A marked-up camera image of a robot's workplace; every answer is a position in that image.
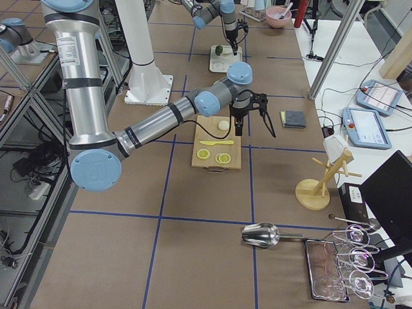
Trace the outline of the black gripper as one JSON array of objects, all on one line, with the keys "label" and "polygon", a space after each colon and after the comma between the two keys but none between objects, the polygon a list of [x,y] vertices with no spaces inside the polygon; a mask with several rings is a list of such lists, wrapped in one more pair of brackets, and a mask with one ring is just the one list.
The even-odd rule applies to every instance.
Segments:
[{"label": "black gripper", "polygon": [[240,19],[235,20],[234,22],[223,22],[223,29],[225,33],[225,38],[229,42],[230,47],[232,48],[233,53],[238,52],[238,32],[240,30],[244,31],[244,37],[240,40],[242,42],[245,37],[248,35],[248,24],[246,21]]},{"label": "black gripper", "polygon": [[258,110],[270,135],[275,138],[276,132],[268,113],[267,104],[266,94],[254,93],[251,90],[241,91],[236,100],[230,105],[230,114],[234,117],[235,135],[243,134],[243,119],[248,115],[248,112]]}]

